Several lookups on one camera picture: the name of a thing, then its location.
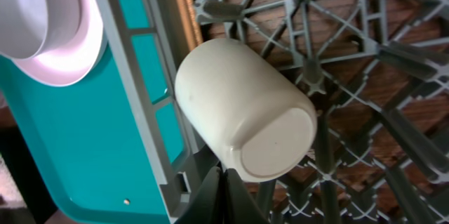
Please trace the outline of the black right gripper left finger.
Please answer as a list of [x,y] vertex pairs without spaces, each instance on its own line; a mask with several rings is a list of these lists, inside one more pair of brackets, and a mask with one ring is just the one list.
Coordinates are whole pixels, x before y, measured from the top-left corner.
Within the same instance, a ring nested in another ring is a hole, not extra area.
[[198,194],[175,224],[220,224],[223,222],[221,169],[214,166],[202,182]]

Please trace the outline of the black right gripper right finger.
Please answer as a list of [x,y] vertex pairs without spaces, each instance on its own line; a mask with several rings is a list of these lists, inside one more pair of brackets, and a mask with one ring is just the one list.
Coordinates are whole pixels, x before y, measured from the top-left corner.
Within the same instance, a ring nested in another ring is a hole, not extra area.
[[235,169],[227,169],[225,176],[224,223],[269,224],[249,194]]

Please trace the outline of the cream paper cup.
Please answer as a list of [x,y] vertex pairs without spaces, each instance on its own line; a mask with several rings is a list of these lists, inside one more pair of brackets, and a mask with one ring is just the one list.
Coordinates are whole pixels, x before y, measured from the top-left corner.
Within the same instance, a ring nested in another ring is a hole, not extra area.
[[175,99],[215,156],[246,182],[289,172],[317,132],[311,100],[235,39],[192,50],[178,68]]

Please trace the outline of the white bowl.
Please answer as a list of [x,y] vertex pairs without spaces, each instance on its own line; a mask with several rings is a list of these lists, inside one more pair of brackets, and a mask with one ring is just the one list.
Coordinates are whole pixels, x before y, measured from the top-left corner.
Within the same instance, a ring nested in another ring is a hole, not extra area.
[[64,46],[80,15],[79,0],[1,0],[1,54],[25,60]]

